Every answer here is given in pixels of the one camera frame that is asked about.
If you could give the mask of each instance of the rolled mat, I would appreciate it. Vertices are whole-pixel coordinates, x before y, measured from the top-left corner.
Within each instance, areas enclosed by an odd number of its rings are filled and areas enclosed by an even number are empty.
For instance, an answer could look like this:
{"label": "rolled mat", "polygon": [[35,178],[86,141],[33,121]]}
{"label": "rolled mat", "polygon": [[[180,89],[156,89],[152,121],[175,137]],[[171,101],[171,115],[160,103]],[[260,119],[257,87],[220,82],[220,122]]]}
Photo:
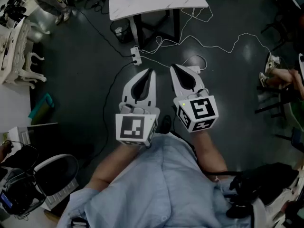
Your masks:
{"label": "rolled mat", "polygon": [[52,112],[54,107],[52,97],[46,93],[28,116],[32,119],[31,125],[42,124],[43,119]]}

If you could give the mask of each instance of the floor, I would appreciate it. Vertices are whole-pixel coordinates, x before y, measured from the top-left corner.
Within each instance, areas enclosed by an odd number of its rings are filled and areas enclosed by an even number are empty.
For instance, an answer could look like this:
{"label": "floor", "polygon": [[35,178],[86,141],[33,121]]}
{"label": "floor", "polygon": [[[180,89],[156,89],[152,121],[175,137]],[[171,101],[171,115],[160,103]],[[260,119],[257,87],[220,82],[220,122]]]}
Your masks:
{"label": "floor", "polygon": [[[207,2],[213,18],[208,23],[192,19],[184,29],[183,36],[193,35],[204,45],[218,45],[231,50],[238,35],[248,32],[257,35],[261,43],[270,49],[275,47],[279,37],[274,30],[260,34],[260,30],[272,21],[277,12],[271,0]],[[77,8],[87,15],[117,50],[129,55],[130,48],[135,43],[120,44],[109,29],[111,22],[108,15],[85,10],[83,5],[81,2]],[[205,9],[200,18],[207,20],[210,15],[209,9]],[[145,15],[143,19],[151,20],[157,16],[161,14]],[[130,60],[120,57],[77,9],[73,10],[69,21],[57,27],[54,25],[54,17],[40,9],[30,19],[52,32],[50,36],[41,37],[37,46],[40,54],[46,58],[41,70],[48,80],[39,83],[36,90],[31,92],[33,101],[50,93],[55,102],[50,122],[61,124],[62,135],[69,144],[90,143],[95,148],[94,153],[99,152],[106,139],[102,121],[105,96],[115,74]],[[187,15],[180,14],[181,27],[188,19]],[[168,23],[164,30],[170,29]],[[145,49],[149,51],[156,46],[154,41]],[[254,114],[258,108],[258,73],[264,69],[267,53],[267,49],[261,47],[255,37],[245,35],[230,54],[218,48],[203,48],[189,38],[180,46],[161,48],[148,56],[165,65],[181,64],[193,54],[206,58],[208,67],[200,76],[215,96],[219,111],[219,119],[209,133],[232,171],[273,162],[295,165],[302,156],[289,141],[274,136],[275,133],[291,135],[291,129],[283,119],[271,119],[271,111]],[[275,54],[282,56],[288,64],[293,64],[297,59],[292,44],[284,45]],[[205,66],[199,57],[193,57],[187,64],[200,65],[201,68]],[[105,120],[110,133],[108,145],[89,166],[79,171],[78,181],[81,186],[89,180],[100,160],[118,145],[114,136],[114,118],[118,113],[123,87],[136,73],[146,68],[153,68],[157,74],[157,106],[161,109],[159,120],[166,114],[173,118],[171,106],[175,96],[168,68],[146,59],[143,59],[140,66],[128,66],[118,76],[105,109]],[[190,139],[178,120],[175,121],[175,129],[185,139]]]}

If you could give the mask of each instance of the black shoe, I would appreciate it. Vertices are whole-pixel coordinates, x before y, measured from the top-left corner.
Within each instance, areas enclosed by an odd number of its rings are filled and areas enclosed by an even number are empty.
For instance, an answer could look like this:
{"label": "black shoe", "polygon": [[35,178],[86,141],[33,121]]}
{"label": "black shoe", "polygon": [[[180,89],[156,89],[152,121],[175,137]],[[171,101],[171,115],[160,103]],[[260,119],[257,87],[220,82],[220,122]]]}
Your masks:
{"label": "black shoe", "polygon": [[171,117],[169,115],[165,115],[161,121],[160,133],[167,134],[168,132],[170,132],[171,125]]}

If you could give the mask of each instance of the shoe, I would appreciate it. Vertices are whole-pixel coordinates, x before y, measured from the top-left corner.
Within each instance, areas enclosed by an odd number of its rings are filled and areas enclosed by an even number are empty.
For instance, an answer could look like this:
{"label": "shoe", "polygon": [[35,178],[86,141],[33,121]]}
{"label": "shoe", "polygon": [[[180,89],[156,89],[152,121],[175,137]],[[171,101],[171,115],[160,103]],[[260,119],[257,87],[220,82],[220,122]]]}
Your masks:
{"label": "shoe", "polygon": [[271,60],[271,53],[269,53],[269,57],[268,57],[268,60],[266,62],[266,65],[265,65],[265,73],[266,74],[269,74],[270,71],[275,68],[275,64],[273,63],[273,61]]}
{"label": "shoe", "polygon": [[64,14],[63,14],[63,21],[66,22],[70,18],[71,14],[71,9],[68,9]]}
{"label": "shoe", "polygon": [[58,25],[61,22],[62,18],[63,18],[63,14],[60,14],[59,16],[57,16],[56,20],[55,20],[55,24]]}
{"label": "shoe", "polygon": [[260,75],[259,75],[259,79],[260,79],[260,82],[261,82],[262,86],[263,86],[264,88],[267,88],[268,86],[267,86],[267,84],[266,84],[266,80],[269,79],[269,77],[265,76],[265,75],[261,72]]}
{"label": "shoe", "polygon": [[169,115],[165,115],[161,121],[160,133],[167,134],[168,132],[170,132],[171,125],[171,117]]}

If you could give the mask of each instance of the black wire basket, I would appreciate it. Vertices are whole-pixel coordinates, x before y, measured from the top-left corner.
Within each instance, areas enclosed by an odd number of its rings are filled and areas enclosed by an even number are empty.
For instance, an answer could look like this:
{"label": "black wire basket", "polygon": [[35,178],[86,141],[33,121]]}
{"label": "black wire basket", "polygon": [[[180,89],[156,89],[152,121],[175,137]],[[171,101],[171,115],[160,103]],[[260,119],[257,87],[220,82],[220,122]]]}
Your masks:
{"label": "black wire basket", "polygon": [[113,21],[111,23],[110,30],[121,43],[128,43],[133,40],[131,25],[128,19]]}

